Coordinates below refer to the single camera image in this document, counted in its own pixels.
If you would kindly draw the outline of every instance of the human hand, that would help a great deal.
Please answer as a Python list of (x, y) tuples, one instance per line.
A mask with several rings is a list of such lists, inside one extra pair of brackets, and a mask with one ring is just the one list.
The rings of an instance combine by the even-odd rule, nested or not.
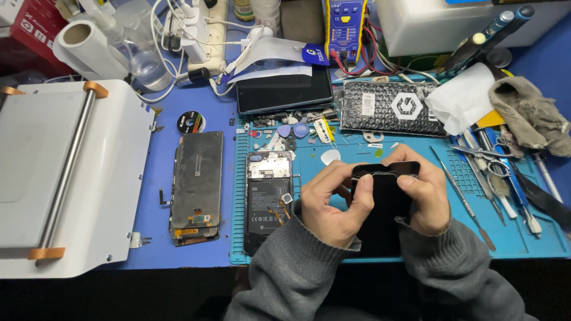
[(375, 205), (373, 176), (365, 175), (359, 179), (353, 202), (346, 212), (329, 206), (332, 194), (350, 200), (351, 193), (347, 188), (351, 186), (351, 173), (357, 165), (334, 160), (301, 187), (301, 220), (325, 244), (341, 248), (351, 246)]
[(417, 161), (419, 178), (402, 175), (397, 183), (417, 204), (418, 210), (411, 218), (411, 228), (424, 235), (438, 235), (450, 224), (450, 205), (446, 196), (446, 177), (439, 167), (420, 156), (404, 144), (398, 145), (381, 164)]

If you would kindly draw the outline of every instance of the digital multimeter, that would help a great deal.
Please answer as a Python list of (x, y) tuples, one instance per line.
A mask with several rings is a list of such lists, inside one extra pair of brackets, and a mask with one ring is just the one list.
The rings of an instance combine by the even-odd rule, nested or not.
[(348, 62), (357, 62), (361, 50), (361, 28), (367, 1), (325, 0), (325, 52), (347, 52)]

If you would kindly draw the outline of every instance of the gray sweater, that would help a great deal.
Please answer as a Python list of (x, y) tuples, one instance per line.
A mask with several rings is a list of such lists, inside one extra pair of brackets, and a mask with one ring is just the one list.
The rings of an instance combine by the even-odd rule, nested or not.
[[(420, 283), (423, 307), (432, 307), (425, 320), (536, 320), (516, 289), (489, 269), (488, 248), (471, 229), (452, 219), (441, 235), (426, 236), (397, 221), (406, 269)], [(236, 294), (224, 320), (381, 320), (341, 308), (316, 316), (337, 267), (360, 247), (356, 238), (349, 249), (329, 246), (293, 215), (252, 258), (252, 289)]]

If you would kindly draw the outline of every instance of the wire spool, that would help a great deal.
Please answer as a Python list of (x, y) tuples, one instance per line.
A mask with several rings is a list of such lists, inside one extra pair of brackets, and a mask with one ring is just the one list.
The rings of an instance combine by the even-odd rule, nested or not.
[(176, 128), (182, 134), (202, 133), (206, 127), (206, 119), (197, 111), (187, 111), (176, 121)]
[(241, 21), (254, 20), (254, 11), (250, 6), (250, 0), (232, 0), (234, 3), (234, 14)]

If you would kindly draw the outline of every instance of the red box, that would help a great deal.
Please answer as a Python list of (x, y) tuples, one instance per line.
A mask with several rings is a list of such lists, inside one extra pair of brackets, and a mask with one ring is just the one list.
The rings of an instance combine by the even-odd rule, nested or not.
[(54, 0), (25, 0), (14, 24), (0, 28), (0, 76), (38, 70), (47, 77), (75, 74), (51, 51), (67, 25)]

